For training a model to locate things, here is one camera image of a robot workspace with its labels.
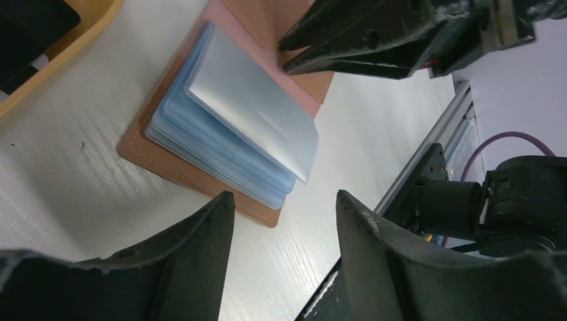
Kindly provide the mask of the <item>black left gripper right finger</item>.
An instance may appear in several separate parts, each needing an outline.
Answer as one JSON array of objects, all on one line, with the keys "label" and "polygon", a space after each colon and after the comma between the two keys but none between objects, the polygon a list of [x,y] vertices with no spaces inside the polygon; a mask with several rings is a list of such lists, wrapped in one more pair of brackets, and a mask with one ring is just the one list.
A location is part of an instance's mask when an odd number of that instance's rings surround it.
[{"label": "black left gripper right finger", "polygon": [[565,320],[566,253],[502,261],[458,253],[336,198],[342,268],[354,320]]}]

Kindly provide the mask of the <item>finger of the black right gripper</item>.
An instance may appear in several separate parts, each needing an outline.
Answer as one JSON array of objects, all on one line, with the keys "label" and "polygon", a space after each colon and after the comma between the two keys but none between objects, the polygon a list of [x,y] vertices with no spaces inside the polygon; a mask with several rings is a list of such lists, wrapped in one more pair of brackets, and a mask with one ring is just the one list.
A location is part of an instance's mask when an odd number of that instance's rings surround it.
[{"label": "finger of the black right gripper", "polygon": [[430,78],[440,78],[467,67],[482,55],[481,33],[473,26],[457,36],[440,32],[433,37],[374,53],[309,59],[297,56],[286,62],[283,70],[289,75],[329,71],[392,80],[427,70]]}]

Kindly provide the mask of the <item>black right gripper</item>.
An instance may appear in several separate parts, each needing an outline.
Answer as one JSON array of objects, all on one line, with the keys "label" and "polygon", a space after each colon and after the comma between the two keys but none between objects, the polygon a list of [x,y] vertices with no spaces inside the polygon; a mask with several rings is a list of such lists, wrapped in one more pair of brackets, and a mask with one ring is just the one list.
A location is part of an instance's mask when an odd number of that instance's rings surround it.
[{"label": "black right gripper", "polygon": [[284,51],[438,51],[432,78],[483,56],[535,42],[535,23],[566,18],[565,1],[315,1],[279,41]]}]

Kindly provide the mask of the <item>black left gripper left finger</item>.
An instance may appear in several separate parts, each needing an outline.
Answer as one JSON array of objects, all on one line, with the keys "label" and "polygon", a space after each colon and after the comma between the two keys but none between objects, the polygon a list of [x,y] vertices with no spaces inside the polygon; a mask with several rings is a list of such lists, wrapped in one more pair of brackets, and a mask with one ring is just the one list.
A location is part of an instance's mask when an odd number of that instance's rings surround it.
[{"label": "black left gripper left finger", "polygon": [[2,320],[217,320],[235,221],[222,192],[106,259],[1,252]]}]

